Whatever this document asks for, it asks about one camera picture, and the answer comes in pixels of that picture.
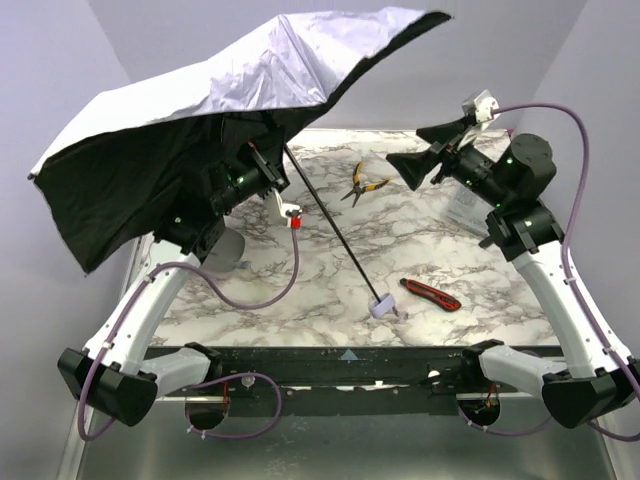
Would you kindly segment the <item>pink zippered umbrella case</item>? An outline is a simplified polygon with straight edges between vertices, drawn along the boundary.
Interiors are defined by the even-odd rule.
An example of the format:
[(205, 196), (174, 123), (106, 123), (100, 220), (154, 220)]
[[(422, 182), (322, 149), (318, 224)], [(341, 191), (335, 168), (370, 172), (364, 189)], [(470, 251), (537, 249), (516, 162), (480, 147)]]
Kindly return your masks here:
[(213, 273), (247, 269), (251, 262), (243, 258), (245, 245), (245, 238), (238, 231), (226, 227), (201, 267)]

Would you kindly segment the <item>lavender umbrella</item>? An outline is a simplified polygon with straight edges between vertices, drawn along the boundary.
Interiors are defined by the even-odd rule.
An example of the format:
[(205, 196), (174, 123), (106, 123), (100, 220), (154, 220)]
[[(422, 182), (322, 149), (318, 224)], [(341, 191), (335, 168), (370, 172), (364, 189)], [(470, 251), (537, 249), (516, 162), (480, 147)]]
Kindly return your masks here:
[(93, 272), (154, 233), (193, 148), (216, 144), (232, 163), (256, 137), (287, 144), (374, 66), (449, 20), (400, 7), (279, 14), (207, 60), (99, 93), (29, 177), (80, 268)]

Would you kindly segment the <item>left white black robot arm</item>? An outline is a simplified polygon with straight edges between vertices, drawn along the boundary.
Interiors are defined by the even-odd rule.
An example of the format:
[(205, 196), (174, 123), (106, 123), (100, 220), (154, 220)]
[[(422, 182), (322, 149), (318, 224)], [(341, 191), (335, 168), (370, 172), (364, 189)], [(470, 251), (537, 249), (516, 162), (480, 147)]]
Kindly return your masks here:
[(236, 206), (258, 195), (279, 224), (299, 227), (298, 206), (280, 197), (289, 185), (285, 149), (285, 140), (270, 133), (244, 143), (232, 163), (224, 161), (216, 144), (202, 144), (187, 154), (174, 183), (176, 196), (160, 218), (137, 277), (83, 349), (66, 349), (58, 360), (78, 401), (83, 439), (91, 437), (85, 425), (87, 408), (134, 426), (159, 397), (221, 377), (219, 353), (197, 343), (151, 360), (145, 353), (188, 277), (211, 278), (202, 265), (225, 236), (224, 218)]

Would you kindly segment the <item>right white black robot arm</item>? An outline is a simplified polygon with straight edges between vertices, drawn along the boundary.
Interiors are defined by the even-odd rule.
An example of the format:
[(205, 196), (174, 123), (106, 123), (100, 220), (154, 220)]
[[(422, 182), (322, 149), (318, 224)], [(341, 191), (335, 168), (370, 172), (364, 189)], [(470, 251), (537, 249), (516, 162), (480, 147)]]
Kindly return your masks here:
[(416, 134), (428, 149), (386, 159), (411, 190), (432, 173), (432, 183), (452, 178), (491, 205), (481, 244), (497, 246), (525, 279), (564, 354), (554, 362), (487, 340), (462, 353), (466, 385), (505, 383), (541, 399), (560, 425), (575, 428), (632, 400), (639, 362), (588, 293), (568, 252), (567, 233), (540, 199), (556, 174), (549, 143), (519, 134), (492, 161), (473, 144), (480, 131), (465, 119), (421, 128)]

